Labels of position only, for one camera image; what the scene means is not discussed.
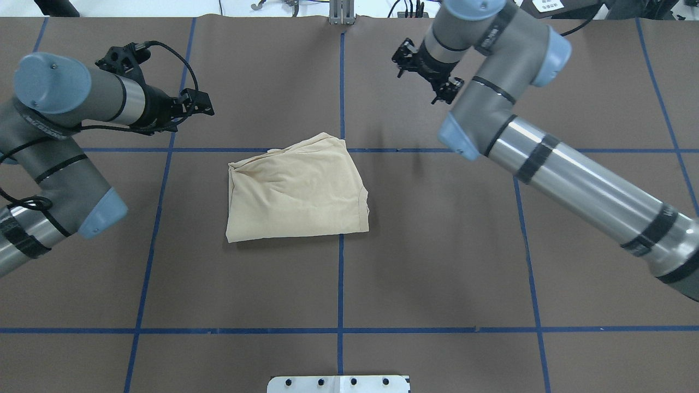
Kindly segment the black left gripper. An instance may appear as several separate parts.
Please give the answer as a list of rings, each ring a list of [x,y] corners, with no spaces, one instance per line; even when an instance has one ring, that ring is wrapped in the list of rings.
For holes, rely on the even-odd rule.
[[[156,128],[177,132],[170,123],[175,117],[203,114],[215,115],[209,94],[194,88],[183,89],[178,97],[170,97],[157,87],[145,87],[145,107],[139,118],[139,129],[155,133]]]

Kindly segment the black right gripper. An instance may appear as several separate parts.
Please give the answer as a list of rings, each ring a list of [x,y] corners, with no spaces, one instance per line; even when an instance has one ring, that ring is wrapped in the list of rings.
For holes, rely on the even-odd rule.
[[[418,50],[410,38],[405,38],[392,55],[392,62],[399,70],[397,78],[401,78],[405,72],[414,72],[430,83],[435,93],[432,105],[437,102],[451,105],[465,85],[462,78],[451,75],[457,63],[447,64],[435,59],[424,42]]]

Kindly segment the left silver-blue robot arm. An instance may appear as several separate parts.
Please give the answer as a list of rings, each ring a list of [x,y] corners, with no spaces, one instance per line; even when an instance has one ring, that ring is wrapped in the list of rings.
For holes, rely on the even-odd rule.
[[[142,63],[159,41],[113,46],[90,68],[49,52],[24,56],[14,94],[2,104],[2,163],[17,164],[38,193],[15,198],[2,190],[2,276],[80,234],[91,239],[128,208],[74,137],[94,129],[152,136],[177,132],[195,114],[214,115],[199,85],[171,97],[145,81]]]

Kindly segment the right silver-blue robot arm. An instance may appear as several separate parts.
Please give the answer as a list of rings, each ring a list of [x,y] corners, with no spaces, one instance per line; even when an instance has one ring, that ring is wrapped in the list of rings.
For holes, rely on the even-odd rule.
[[[442,144],[469,160],[491,159],[697,301],[697,219],[514,114],[527,87],[554,80],[571,53],[566,38],[512,1],[444,1],[422,42],[405,39],[392,62],[453,105],[439,129]]]

